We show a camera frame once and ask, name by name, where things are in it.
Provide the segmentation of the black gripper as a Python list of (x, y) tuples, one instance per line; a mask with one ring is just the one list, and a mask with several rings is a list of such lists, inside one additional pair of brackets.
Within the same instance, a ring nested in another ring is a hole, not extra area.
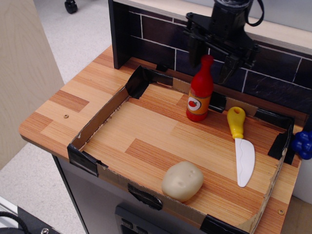
[(245, 32), (252, 2), (215, 2), (212, 15), (189, 12), (184, 33), (189, 36), (189, 62), (195, 68), (210, 48), (225, 56), (218, 84), (225, 84), (242, 66), (253, 67), (259, 46)]

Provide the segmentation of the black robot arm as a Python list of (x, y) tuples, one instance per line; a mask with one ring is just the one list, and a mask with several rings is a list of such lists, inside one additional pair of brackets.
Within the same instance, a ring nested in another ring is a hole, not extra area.
[(216, 0), (210, 17), (187, 13), (184, 34), (189, 38), (189, 61), (192, 67), (199, 65), (208, 49), (221, 53), (225, 58), (219, 73), (219, 84), (226, 83), (239, 68), (254, 66), (260, 47), (247, 35), (244, 27), (246, 24), (256, 27), (264, 18), (260, 17), (255, 23), (249, 22), (252, 4), (251, 0)]

